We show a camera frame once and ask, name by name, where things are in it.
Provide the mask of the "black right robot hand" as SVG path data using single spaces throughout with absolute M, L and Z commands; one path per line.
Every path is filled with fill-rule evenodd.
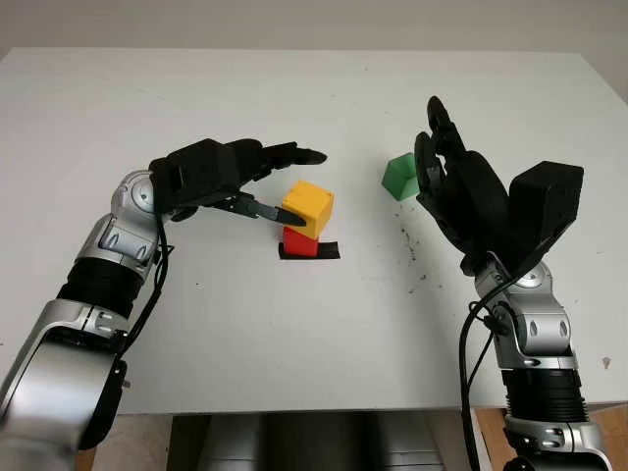
M 463 274 L 474 276 L 502 235 L 507 193 L 485 157 L 466 148 L 439 97 L 428 100 L 427 117 L 431 131 L 414 144 L 417 201 L 463 253 Z

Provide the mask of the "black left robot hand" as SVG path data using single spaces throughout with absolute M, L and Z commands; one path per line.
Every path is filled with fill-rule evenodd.
M 155 210 L 171 213 L 175 221 L 182 221 L 199 207 L 213 207 L 252 219 L 262 217 L 304 227 L 303 217 L 263 204 L 241 189 L 275 170 L 320 165 L 326 159 L 324 153 L 300 148 L 295 142 L 265 146 L 251 138 L 229 143 L 206 138 L 151 163 Z

